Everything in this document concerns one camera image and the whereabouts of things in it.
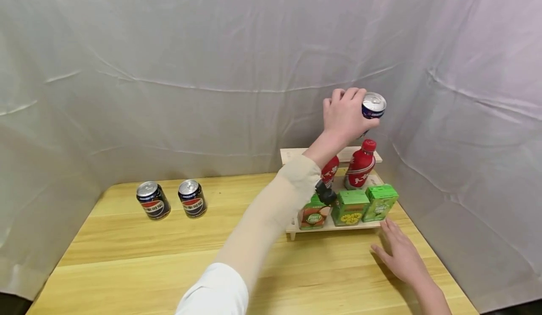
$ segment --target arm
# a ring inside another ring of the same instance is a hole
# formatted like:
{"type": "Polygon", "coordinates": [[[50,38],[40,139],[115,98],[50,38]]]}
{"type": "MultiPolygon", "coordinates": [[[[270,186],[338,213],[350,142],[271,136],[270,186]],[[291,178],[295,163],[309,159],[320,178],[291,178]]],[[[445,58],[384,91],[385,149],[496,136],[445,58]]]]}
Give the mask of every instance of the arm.
{"type": "Polygon", "coordinates": [[[365,92],[358,88],[347,91],[336,89],[332,98],[324,100],[324,132],[302,156],[283,166],[254,198],[218,252],[214,264],[207,269],[221,267],[220,271],[225,274],[228,271],[228,276],[213,277],[204,273],[202,279],[182,298],[178,315],[201,314],[203,307],[215,306],[221,309],[221,314],[246,312],[249,294],[268,251],[285,231],[292,216],[314,194],[321,168],[350,141],[378,125],[378,119],[367,120],[361,114],[365,92]],[[228,283],[218,285],[218,279],[227,280],[228,283]],[[206,282],[205,288],[195,288],[202,284],[202,280],[206,282]]]}
{"type": "Polygon", "coordinates": [[[425,264],[410,239],[391,219],[381,222],[392,255],[373,244],[371,248],[403,282],[414,290],[424,315],[452,315],[442,290],[431,279],[425,264]]]}

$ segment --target drink carton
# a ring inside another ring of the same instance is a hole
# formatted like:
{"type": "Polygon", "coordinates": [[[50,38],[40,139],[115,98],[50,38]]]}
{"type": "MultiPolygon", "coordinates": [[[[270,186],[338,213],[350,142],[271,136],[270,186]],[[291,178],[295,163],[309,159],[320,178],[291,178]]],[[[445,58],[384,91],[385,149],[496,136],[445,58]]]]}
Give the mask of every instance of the drink carton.
{"type": "Polygon", "coordinates": [[[367,211],[369,200],[363,190],[339,191],[336,205],[331,211],[335,226],[355,226],[367,211]]]}
{"type": "Polygon", "coordinates": [[[331,208],[320,202],[320,198],[314,194],[309,203],[307,203],[297,215],[299,229],[322,228],[329,214],[329,209],[331,208]]]}
{"type": "Polygon", "coordinates": [[[399,198],[397,191],[390,184],[367,187],[365,193],[371,205],[363,215],[363,222],[382,221],[399,198]]]}

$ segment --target beige sleeve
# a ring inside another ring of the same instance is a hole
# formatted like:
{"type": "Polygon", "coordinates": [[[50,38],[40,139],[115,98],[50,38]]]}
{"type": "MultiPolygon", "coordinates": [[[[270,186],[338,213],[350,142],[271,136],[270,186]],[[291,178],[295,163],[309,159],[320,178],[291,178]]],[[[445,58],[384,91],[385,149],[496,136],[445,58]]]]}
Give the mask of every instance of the beige sleeve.
{"type": "Polygon", "coordinates": [[[234,268],[252,291],[272,244],[310,200],[320,168],[303,155],[288,162],[258,194],[218,252],[215,262],[234,268]]]}

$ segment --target wooden table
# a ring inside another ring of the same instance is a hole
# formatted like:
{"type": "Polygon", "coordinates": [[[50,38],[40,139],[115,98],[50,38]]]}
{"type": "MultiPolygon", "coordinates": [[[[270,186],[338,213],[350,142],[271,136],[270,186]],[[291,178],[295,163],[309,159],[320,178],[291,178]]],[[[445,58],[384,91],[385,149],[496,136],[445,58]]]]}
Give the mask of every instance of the wooden table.
{"type": "MultiPolygon", "coordinates": [[[[176,192],[181,180],[160,182],[170,200],[167,218],[150,221],[135,194],[118,184],[97,202],[47,281],[29,315],[172,315],[239,221],[275,174],[202,178],[209,204],[188,219],[176,192]]],[[[396,204],[392,218],[416,244],[454,315],[478,314],[396,204]]],[[[369,251],[379,230],[286,234],[273,246],[250,300],[253,315],[418,314],[412,291],[369,251]]]]}

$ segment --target green juice box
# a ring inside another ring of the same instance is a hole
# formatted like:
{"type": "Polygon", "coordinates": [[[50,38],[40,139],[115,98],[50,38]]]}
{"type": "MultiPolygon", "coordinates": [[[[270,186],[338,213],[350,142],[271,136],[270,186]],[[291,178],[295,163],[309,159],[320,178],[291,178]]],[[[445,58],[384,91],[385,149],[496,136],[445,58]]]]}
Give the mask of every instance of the green juice box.
{"type": "Polygon", "coordinates": [[[355,226],[369,207],[369,200],[363,190],[339,191],[336,205],[331,210],[335,226],[355,226]]]}
{"type": "Polygon", "coordinates": [[[397,191],[390,184],[370,186],[365,190],[371,205],[363,215],[363,222],[382,221],[399,198],[397,191]]]}

